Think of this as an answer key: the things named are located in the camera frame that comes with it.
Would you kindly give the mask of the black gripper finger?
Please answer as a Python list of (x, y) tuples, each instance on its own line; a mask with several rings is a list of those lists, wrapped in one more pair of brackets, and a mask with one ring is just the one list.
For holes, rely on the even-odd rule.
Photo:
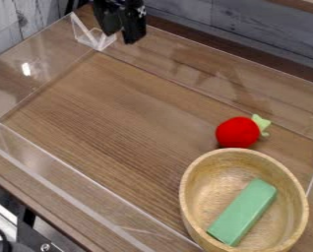
[(94, 15), (106, 35), (113, 35), (121, 30), (118, 0), (94, 0)]
[(143, 0), (123, 0), (119, 13), (123, 42), (126, 44), (134, 44), (146, 36), (147, 12)]

